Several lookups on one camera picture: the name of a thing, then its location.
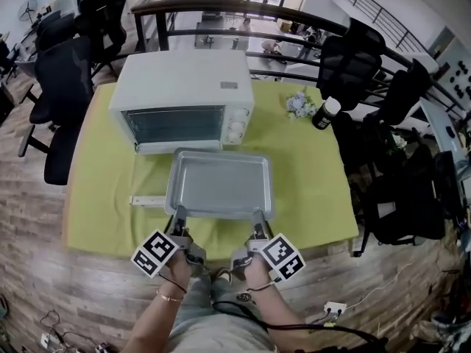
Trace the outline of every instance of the hand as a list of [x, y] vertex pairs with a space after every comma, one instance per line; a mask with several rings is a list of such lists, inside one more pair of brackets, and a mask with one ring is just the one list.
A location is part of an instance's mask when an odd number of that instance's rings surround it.
[[268, 265], [260, 254], [254, 255], [252, 262], [245, 268], [244, 274], [248, 287], [252, 289], [259, 288], [272, 281]]
[[191, 277], [191, 266], [186, 261], [185, 253], [178, 250], [166, 265], [170, 268], [172, 279], [187, 288]]

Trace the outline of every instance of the wooden floor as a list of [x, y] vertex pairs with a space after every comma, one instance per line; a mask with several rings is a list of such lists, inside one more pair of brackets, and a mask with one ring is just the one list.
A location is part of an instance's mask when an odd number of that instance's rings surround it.
[[[103, 71], [95, 82], [112, 80]], [[18, 96], [29, 82], [20, 74], [9, 88]], [[29, 148], [25, 158], [17, 157], [31, 108], [31, 102], [16, 107], [0, 128], [0, 293], [10, 305], [5, 326], [12, 345], [19, 352], [22, 346], [27, 352], [43, 351], [40, 336], [49, 329], [40, 320], [48, 310], [56, 310], [61, 317], [59, 331], [122, 347], [154, 296], [156, 281], [141, 275], [126, 258], [62, 245], [65, 189], [44, 183], [45, 154]], [[36, 136], [49, 142], [52, 133], [42, 126]], [[362, 258], [352, 258], [350, 251], [351, 242], [341, 242], [306, 252], [308, 267], [281, 287], [283, 296], [300, 315], [313, 320], [323, 315], [326, 301], [353, 305], [389, 284], [347, 310], [338, 324], [389, 337], [389, 351], [400, 352], [414, 321], [427, 315], [445, 286], [442, 269], [458, 262], [453, 236], [419, 247], [378, 246], [373, 238]], [[44, 323], [50, 325], [54, 319]], [[86, 339], [70, 334], [65, 339], [94, 352]], [[315, 332], [312, 339], [313, 349], [358, 342], [337, 332]]]

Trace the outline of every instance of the white bottle cap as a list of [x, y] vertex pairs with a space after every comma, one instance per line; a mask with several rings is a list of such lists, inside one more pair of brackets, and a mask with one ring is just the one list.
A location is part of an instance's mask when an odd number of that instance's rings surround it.
[[337, 113], [341, 109], [341, 106], [339, 104], [339, 101], [337, 101], [335, 98], [329, 97], [327, 98], [327, 101], [325, 101], [325, 109], [328, 113], [332, 115], [337, 115]]

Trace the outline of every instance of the baking tray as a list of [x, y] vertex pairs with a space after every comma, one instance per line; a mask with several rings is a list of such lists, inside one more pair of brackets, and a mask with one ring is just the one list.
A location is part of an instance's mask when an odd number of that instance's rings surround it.
[[272, 162], [267, 156], [238, 151], [178, 149], [171, 164], [165, 211], [178, 205], [188, 217], [251, 219], [261, 210], [275, 215]]

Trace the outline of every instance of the bottle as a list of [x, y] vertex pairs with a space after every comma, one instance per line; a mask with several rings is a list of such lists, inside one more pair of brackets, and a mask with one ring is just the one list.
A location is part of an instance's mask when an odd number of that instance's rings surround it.
[[318, 129], [326, 129], [340, 109], [339, 101], [332, 97], [327, 98], [327, 101], [317, 110], [316, 115], [312, 117], [312, 124]]

